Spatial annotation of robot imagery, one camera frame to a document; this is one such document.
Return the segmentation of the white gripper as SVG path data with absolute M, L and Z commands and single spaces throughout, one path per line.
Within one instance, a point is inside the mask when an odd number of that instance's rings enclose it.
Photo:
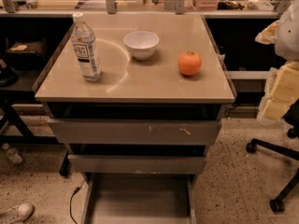
M 276 55 L 291 60 L 270 68 L 259 104 L 257 120 L 280 120 L 299 99 L 299 0 L 291 0 L 279 21 L 264 28 L 255 41 L 275 44 Z

